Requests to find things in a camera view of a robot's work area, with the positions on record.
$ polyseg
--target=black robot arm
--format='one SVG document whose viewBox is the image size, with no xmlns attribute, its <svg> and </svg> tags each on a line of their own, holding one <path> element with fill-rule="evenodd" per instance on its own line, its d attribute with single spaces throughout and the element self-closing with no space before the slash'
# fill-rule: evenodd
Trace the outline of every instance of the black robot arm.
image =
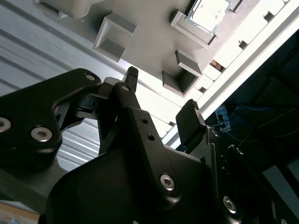
<svg viewBox="0 0 299 224">
<path fill-rule="evenodd" d="M 217 144 L 193 100 L 176 120 L 182 146 L 164 146 L 124 82 L 76 69 L 0 97 L 0 192 L 39 224 L 289 224 L 296 217 L 241 149 Z M 67 173 L 61 133 L 84 118 L 99 125 L 99 156 Z"/>
</svg>

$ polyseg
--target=silver metal surface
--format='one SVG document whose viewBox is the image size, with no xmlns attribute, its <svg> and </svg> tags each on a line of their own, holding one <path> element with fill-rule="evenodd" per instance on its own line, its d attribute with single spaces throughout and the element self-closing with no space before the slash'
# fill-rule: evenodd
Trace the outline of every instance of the silver metal surface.
<svg viewBox="0 0 299 224">
<path fill-rule="evenodd" d="M 128 87 L 126 87 L 125 85 L 122 85 L 121 87 L 122 87 L 122 89 L 124 89 L 125 91 L 130 91 L 130 89 L 129 89 Z"/>
<path fill-rule="evenodd" d="M 240 153 L 241 155 L 245 155 L 244 152 L 243 152 L 239 147 L 237 147 L 236 150 L 237 150 L 238 153 Z"/>
<path fill-rule="evenodd" d="M 36 127 L 31 131 L 31 137 L 39 142 L 46 142 L 52 138 L 52 132 L 46 127 Z"/>
<path fill-rule="evenodd" d="M 235 214 L 237 212 L 237 208 L 236 208 L 234 202 L 229 197 L 224 196 L 223 204 L 228 209 L 228 211 L 230 213 Z"/>
<path fill-rule="evenodd" d="M 92 81 L 95 80 L 95 77 L 93 77 L 93 76 L 91 76 L 91 75 L 87 75 L 86 78 L 88 78 L 89 80 L 92 80 Z"/>
<path fill-rule="evenodd" d="M 6 118 L 0 118 L 0 133 L 7 131 L 11 127 L 11 123 Z"/>
<path fill-rule="evenodd" d="M 174 184 L 174 181 L 173 179 L 166 175 L 166 174 L 163 174 L 161 177 L 160 177 L 160 181 L 161 181 L 161 184 L 163 185 L 163 187 L 168 190 L 168 191 L 172 191 L 174 190 L 175 188 L 175 184 Z"/>
</svg>

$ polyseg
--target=gray plastic component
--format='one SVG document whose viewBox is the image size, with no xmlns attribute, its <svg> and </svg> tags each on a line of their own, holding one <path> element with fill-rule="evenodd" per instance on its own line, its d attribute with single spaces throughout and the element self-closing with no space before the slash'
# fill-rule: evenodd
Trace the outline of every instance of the gray plastic component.
<svg viewBox="0 0 299 224">
<path fill-rule="evenodd" d="M 199 78 L 188 71 L 182 72 L 177 77 L 162 72 L 163 87 L 180 96 L 185 96 Z"/>
<path fill-rule="evenodd" d="M 202 29 L 188 23 L 185 18 L 186 15 L 184 13 L 177 11 L 171 21 L 171 26 L 204 48 L 209 49 L 214 40 L 218 37 L 216 35 L 208 34 Z"/>
<path fill-rule="evenodd" d="M 163 87 L 178 95 L 184 96 L 194 86 L 195 82 L 202 76 L 202 74 L 195 59 L 185 52 L 178 50 L 176 52 L 176 57 L 178 66 L 184 70 L 176 77 L 163 71 Z"/>
<path fill-rule="evenodd" d="M 33 5 L 36 6 L 38 9 L 40 9 L 45 16 L 47 16 L 51 19 L 60 20 L 67 16 L 63 12 L 50 6 L 45 1 L 42 1 L 42 0 L 33 0 Z"/>
<path fill-rule="evenodd" d="M 115 13 L 107 15 L 102 22 L 97 38 L 93 45 L 93 49 L 99 51 L 110 59 L 119 62 L 125 51 L 125 47 L 106 38 L 111 27 L 122 31 L 131 37 L 137 25 L 127 21 Z"/>
<path fill-rule="evenodd" d="M 33 0 L 33 4 L 51 18 L 61 19 L 67 15 L 80 19 L 89 13 L 92 4 L 105 0 Z"/>
<path fill-rule="evenodd" d="M 116 62 L 120 60 L 123 52 L 125 51 L 122 46 L 109 39 L 104 40 L 96 50 Z"/>
<path fill-rule="evenodd" d="M 186 53 L 184 53 L 181 50 L 178 50 L 176 52 L 176 56 L 177 56 L 177 62 L 179 67 L 185 69 L 186 71 L 198 77 L 201 76 L 201 71 L 199 69 L 199 66 L 194 59 L 192 59 L 190 56 L 188 56 Z"/>
</svg>

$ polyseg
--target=screw hole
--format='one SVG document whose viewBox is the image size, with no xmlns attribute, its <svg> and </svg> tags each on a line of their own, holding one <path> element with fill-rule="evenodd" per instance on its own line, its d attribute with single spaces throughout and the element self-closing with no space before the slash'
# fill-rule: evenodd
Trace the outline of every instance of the screw hole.
<svg viewBox="0 0 299 224">
<path fill-rule="evenodd" d="M 47 136 L 47 133 L 44 132 L 44 131 L 39 131 L 39 132 L 37 133 L 37 135 L 39 135 L 39 136 L 41 136 L 41 137 L 46 137 L 46 136 Z"/>
<path fill-rule="evenodd" d="M 168 178 L 165 178 L 164 183 L 168 186 L 171 185 L 170 179 L 168 179 Z"/>
<path fill-rule="evenodd" d="M 148 134 L 148 139 L 151 140 L 151 141 L 154 141 L 154 140 L 155 140 L 155 137 L 152 136 L 151 134 Z"/>
<path fill-rule="evenodd" d="M 92 80 L 92 81 L 95 80 L 95 77 L 93 77 L 92 75 L 86 75 L 86 78 L 88 78 L 89 80 Z"/>
<path fill-rule="evenodd" d="M 146 120 L 146 119 L 144 119 L 144 118 L 141 118 L 141 121 L 142 121 L 143 123 L 145 123 L 145 124 L 148 124 L 148 123 L 149 123 L 148 120 Z"/>
<path fill-rule="evenodd" d="M 122 89 L 125 90 L 125 91 L 130 91 L 130 89 L 129 89 L 127 86 L 125 86 L 125 85 L 122 85 L 121 87 L 122 87 Z"/>
</svg>

